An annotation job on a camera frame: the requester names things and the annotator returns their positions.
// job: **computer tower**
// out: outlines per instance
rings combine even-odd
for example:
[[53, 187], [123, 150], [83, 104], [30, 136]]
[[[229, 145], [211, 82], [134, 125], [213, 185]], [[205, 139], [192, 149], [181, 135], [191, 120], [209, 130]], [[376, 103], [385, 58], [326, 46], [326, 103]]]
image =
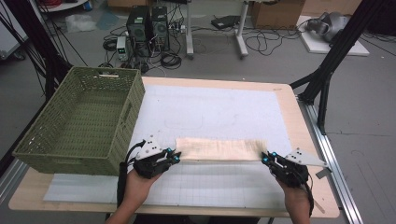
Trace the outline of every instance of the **computer tower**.
[[152, 24], [148, 6], [133, 6], [126, 22], [131, 40], [136, 42], [150, 41], [153, 37]]
[[152, 9], [151, 21], [155, 36], [155, 48], [162, 51], [168, 51], [170, 49], [167, 15], [166, 7], [154, 7]]
[[150, 56], [154, 37], [148, 6], [133, 6], [129, 14], [126, 28], [131, 39], [133, 51], [139, 57]]

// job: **black metal pole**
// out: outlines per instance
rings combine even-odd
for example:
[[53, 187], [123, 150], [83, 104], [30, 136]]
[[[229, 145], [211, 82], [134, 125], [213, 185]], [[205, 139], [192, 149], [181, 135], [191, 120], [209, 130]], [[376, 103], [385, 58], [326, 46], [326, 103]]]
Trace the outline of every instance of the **black metal pole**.
[[[61, 54], [53, 45], [46, 30], [35, 14], [30, 1], [5, 0], [5, 3], [20, 24], [23, 31], [29, 37], [30, 41], [32, 41], [35, 49], [46, 61], [46, 65], [49, 65], [50, 69], [46, 68], [46, 81], [50, 81], [52, 83], [47, 84], [47, 86], [57, 86], [57, 83], [53, 83], [54, 78], [56, 78], [58, 83], [61, 83], [72, 65], [62, 58]], [[55, 92], [55, 89], [46, 92], [46, 96], [50, 98], [52, 96], [52, 92]]]
[[318, 126], [322, 134], [326, 134], [324, 125], [332, 74], [335, 69], [337, 69], [338, 65], [340, 65], [341, 61], [347, 56], [350, 49], [355, 45], [374, 15], [387, 1], [388, 0], [362, 0], [320, 67], [313, 74], [290, 84], [291, 87], [295, 89], [309, 82], [304, 92], [299, 94], [299, 99], [307, 105], [312, 105], [315, 98], [321, 92]]

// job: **white plastic bag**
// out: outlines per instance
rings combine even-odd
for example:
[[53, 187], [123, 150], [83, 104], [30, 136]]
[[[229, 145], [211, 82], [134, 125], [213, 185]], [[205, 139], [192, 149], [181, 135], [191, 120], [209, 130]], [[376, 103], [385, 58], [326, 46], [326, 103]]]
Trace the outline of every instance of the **white plastic bag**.
[[81, 31], [91, 31], [96, 29], [96, 22], [92, 21], [91, 16], [87, 15], [71, 15], [66, 17], [66, 26], [68, 33], [76, 33]]

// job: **electronic device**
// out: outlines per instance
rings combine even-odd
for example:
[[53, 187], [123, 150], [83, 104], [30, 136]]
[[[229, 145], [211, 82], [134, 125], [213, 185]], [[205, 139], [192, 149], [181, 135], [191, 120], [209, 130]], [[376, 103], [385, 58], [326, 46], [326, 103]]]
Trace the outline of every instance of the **electronic device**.
[[285, 157], [278, 155], [276, 152], [268, 152], [268, 154], [262, 152], [262, 164], [268, 166], [270, 173], [288, 187], [305, 187], [310, 203], [309, 216], [311, 216], [314, 209], [314, 197], [311, 188], [306, 183], [309, 177], [306, 165], [325, 167], [325, 169], [317, 173], [317, 177], [322, 178], [331, 173], [328, 164], [299, 148]]
[[168, 51], [170, 46], [167, 8], [154, 7], [151, 12], [151, 21], [155, 36], [155, 49]]
[[119, 59], [122, 62], [128, 61], [130, 51], [131, 48], [129, 43], [127, 42], [127, 37], [126, 36], [117, 37], [117, 53], [119, 55]]
[[154, 47], [152, 23], [148, 6], [133, 6], [126, 28], [135, 56], [149, 57]]
[[143, 42], [150, 40], [152, 35], [152, 25], [148, 6], [133, 6], [126, 22], [131, 40]]
[[239, 24], [239, 20], [241, 17], [239, 16], [226, 16], [222, 18], [215, 19], [211, 21], [212, 25], [214, 25], [219, 30], [224, 28], [233, 27]]
[[[130, 159], [132, 152], [138, 147], [140, 147], [140, 150]], [[175, 153], [171, 148], [162, 149], [153, 136], [129, 149], [125, 161], [120, 163], [117, 205], [120, 206], [123, 200], [129, 165], [132, 165], [140, 176], [151, 179], [166, 172], [172, 165], [179, 163], [180, 154], [181, 152]]]
[[334, 43], [349, 21], [348, 17], [339, 12], [323, 13], [317, 19], [311, 19], [305, 26], [307, 31], [315, 31], [329, 43]]

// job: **basket handle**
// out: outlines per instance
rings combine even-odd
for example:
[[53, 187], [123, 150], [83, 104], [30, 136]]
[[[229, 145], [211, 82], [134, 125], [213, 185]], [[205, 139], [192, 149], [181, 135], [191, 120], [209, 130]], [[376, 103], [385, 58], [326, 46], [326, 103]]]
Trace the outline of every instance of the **basket handle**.
[[64, 158], [64, 159], [52, 159], [52, 161], [55, 163], [58, 163], [58, 164], [71, 164], [71, 165], [81, 165], [82, 164], [81, 159]]
[[99, 74], [99, 77], [119, 77], [119, 75], [107, 75], [107, 74]]
[[132, 110], [132, 103], [130, 101], [128, 101], [128, 107], [126, 108], [125, 114], [122, 116], [122, 121], [124, 123], [128, 119], [128, 116], [131, 113], [131, 110]]

